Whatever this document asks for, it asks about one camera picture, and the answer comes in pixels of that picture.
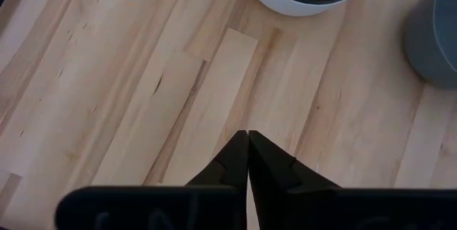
wooden floor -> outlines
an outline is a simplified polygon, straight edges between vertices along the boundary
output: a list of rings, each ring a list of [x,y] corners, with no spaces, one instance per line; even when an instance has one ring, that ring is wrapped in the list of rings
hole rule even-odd
[[[307,18],[257,0],[9,2],[0,225],[52,229],[59,199],[89,184],[185,184],[237,129],[342,186],[455,188],[457,93],[403,55],[417,1]]]

